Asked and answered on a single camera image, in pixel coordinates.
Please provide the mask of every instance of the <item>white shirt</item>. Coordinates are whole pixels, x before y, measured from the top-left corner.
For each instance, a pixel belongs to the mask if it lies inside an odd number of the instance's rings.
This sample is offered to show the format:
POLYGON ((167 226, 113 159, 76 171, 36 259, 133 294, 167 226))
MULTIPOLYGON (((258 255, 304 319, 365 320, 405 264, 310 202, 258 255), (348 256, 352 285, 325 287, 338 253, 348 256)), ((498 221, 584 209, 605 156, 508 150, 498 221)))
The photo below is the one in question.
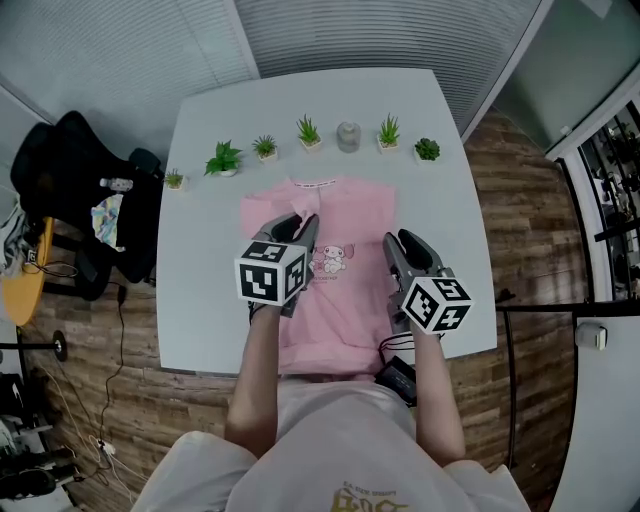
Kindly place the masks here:
POLYGON ((250 452, 182 436, 133 508, 142 511, 400 512, 529 510, 504 466, 438 466, 391 391, 368 382, 283 383, 275 446, 250 452))

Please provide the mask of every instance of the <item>black office chair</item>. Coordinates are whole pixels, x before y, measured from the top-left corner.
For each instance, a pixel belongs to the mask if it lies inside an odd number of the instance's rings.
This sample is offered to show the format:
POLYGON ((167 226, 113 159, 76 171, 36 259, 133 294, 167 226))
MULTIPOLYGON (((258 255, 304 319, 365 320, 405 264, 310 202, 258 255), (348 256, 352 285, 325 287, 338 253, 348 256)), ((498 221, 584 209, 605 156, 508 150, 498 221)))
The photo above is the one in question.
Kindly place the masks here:
POLYGON ((85 238, 76 252, 75 285, 86 300, 97 299, 109 281, 112 266, 131 282, 147 277, 156 261, 162 198, 160 161, 136 149, 129 161, 117 158, 93 133, 78 112, 69 112, 55 126, 37 124, 18 150, 11 181, 30 217, 53 217, 70 224, 85 238), (115 194, 101 187, 102 178, 125 178, 133 188, 124 192, 118 216, 118 252, 97 240, 91 208, 115 194))

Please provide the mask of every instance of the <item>wrist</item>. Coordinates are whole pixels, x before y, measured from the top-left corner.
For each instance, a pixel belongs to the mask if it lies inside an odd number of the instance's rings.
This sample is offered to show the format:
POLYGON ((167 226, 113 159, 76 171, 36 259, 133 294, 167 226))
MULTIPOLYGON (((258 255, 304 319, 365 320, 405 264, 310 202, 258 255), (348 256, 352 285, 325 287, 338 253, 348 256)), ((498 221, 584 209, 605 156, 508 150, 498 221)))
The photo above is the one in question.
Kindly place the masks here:
POLYGON ((440 345, 440 336, 437 334, 425 334, 422 332, 420 327, 418 327, 413 321, 411 322, 411 334, 413 335, 413 339, 415 345, 418 344, 436 344, 440 345))
POLYGON ((279 318, 282 306, 272 306, 270 304, 259 305, 253 313, 252 322, 263 318, 279 318))

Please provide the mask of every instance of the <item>window blinds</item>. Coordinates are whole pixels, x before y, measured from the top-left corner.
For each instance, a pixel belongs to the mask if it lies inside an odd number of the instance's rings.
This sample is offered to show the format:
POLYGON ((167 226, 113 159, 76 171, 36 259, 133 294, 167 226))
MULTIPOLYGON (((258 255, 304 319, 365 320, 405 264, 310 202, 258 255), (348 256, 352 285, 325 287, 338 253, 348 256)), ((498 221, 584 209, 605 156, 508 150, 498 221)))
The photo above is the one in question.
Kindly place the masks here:
POLYGON ((164 158, 182 99, 257 75, 234 15, 225 0, 0 2, 0 81, 51 120, 79 110, 121 157, 164 158))
POLYGON ((539 0, 236 0, 263 78, 326 68, 434 71, 462 132, 539 0))

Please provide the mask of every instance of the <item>white table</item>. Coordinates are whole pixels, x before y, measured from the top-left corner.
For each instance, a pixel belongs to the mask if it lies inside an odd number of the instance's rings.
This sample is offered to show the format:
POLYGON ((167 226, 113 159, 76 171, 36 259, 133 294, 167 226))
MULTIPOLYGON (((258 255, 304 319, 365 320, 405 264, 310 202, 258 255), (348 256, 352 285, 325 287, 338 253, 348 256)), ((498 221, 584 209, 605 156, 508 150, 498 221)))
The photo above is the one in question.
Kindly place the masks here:
POLYGON ((294 181, 356 176, 396 187, 396 227, 424 238, 453 268, 476 304, 462 327, 443 339, 447 357, 495 348, 496 318, 489 251, 478 197, 458 131, 429 70, 363 68, 244 82, 182 104, 167 169, 189 176, 186 191, 165 190, 157 267, 158 336, 162 366, 237 373, 248 330, 247 305, 237 299, 233 258, 242 237, 240 199, 294 181), (388 113, 398 116, 400 151, 380 155, 375 135, 388 113), (296 121, 311 116, 323 139, 308 155, 296 121), (359 151, 342 153, 335 130, 362 127, 359 151), (271 134, 279 160, 263 166, 251 151, 271 134), (435 139, 441 157, 416 164, 413 144, 435 139), (232 178, 203 176, 216 141, 244 150, 232 178))

